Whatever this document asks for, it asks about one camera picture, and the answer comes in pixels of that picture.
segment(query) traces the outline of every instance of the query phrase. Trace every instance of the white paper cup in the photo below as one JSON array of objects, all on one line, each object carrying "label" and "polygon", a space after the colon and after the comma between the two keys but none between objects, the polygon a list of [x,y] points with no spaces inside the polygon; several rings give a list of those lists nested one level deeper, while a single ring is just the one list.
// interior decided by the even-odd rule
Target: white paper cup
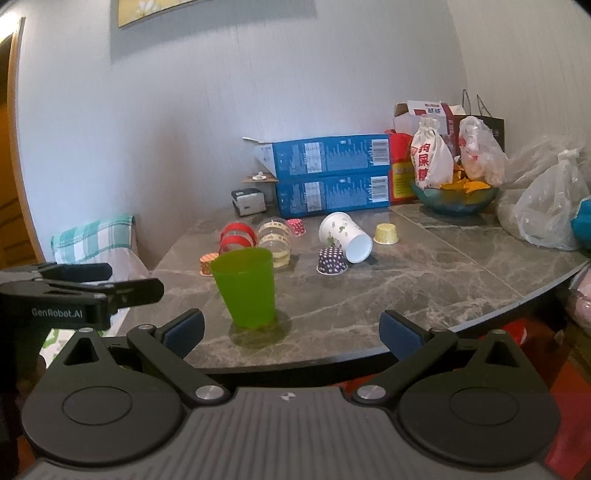
[{"label": "white paper cup", "polygon": [[331,213],[322,220],[318,237],[327,247],[341,248],[351,263],[368,258],[374,246],[371,237],[343,212]]}]

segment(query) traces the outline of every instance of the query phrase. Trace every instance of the small electronic device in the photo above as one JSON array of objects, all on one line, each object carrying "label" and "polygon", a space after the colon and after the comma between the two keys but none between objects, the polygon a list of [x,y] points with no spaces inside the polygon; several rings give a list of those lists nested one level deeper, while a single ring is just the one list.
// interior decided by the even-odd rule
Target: small electronic device
[{"label": "small electronic device", "polygon": [[232,204],[240,217],[261,213],[267,210],[265,196],[259,189],[242,189],[232,192]]}]

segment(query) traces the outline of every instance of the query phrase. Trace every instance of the metal screw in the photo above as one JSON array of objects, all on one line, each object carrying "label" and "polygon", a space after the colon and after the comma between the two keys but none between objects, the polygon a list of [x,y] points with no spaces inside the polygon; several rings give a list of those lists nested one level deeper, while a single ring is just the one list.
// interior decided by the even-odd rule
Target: metal screw
[{"label": "metal screw", "polygon": [[223,397],[223,388],[218,385],[204,385],[195,390],[195,395],[201,400],[217,400]]},{"label": "metal screw", "polygon": [[364,400],[379,400],[386,396],[386,391],[379,385],[364,385],[357,389],[357,395]]}]

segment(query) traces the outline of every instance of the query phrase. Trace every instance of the painting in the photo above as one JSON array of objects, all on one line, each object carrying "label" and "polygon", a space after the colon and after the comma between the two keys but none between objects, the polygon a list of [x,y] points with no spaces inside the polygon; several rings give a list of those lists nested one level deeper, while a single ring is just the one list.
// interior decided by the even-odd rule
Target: painting
[{"label": "painting", "polygon": [[194,1],[196,0],[119,0],[119,26],[123,27],[167,8]]}]

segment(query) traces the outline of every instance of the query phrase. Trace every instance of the door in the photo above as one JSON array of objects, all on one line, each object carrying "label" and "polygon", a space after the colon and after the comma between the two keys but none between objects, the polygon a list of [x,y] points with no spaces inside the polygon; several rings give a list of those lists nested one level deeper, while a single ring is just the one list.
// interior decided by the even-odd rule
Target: door
[{"label": "door", "polygon": [[0,268],[43,261],[18,155],[16,82],[24,19],[0,43]]}]

